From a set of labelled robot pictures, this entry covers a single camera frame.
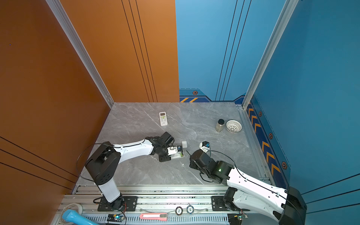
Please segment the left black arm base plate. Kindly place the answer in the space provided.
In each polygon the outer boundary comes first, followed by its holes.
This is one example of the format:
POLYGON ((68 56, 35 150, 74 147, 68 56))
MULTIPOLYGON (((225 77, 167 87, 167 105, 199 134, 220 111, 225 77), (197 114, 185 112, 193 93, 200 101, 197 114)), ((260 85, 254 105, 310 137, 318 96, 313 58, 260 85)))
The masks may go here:
POLYGON ((94 199, 98 204, 99 212, 135 212, 137 207, 137 196, 120 196, 113 202, 108 202, 105 197, 94 199))

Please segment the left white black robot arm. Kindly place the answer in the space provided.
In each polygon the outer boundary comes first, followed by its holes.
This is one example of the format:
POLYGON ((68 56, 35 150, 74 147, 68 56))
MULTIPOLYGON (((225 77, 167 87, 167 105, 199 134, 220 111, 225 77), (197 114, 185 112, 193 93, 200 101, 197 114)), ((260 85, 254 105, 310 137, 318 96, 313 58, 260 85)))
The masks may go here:
POLYGON ((123 211, 125 200, 113 178, 118 165, 140 156, 158 155, 159 162, 170 161, 171 156, 179 152, 179 147, 173 143, 174 138, 167 132, 128 144, 100 143, 85 163, 85 168, 103 195, 100 201, 112 211, 123 211))

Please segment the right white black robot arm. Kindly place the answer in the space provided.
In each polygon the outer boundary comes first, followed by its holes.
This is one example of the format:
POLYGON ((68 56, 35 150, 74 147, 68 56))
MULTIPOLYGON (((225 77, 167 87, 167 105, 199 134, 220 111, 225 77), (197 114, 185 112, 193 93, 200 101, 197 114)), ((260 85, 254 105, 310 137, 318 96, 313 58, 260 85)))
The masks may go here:
POLYGON ((255 211, 280 225, 305 224, 307 205, 298 189, 267 184, 242 172, 235 163, 213 160, 201 149, 191 154, 189 160, 190 168, 213 183, 228 187, 223 197, 227 209, 255 211))

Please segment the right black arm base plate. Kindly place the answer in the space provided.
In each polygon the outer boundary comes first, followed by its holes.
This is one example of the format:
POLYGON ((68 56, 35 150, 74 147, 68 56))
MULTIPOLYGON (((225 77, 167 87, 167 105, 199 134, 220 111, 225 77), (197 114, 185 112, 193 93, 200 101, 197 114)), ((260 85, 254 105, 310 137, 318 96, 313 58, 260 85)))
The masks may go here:
POLYGON ((228 211, 228 212, 250 212, 249 209, 240 209, 235 203, 230 203, 224 200, 224 196, 211 197, 212 210, 214 212, 228 211))

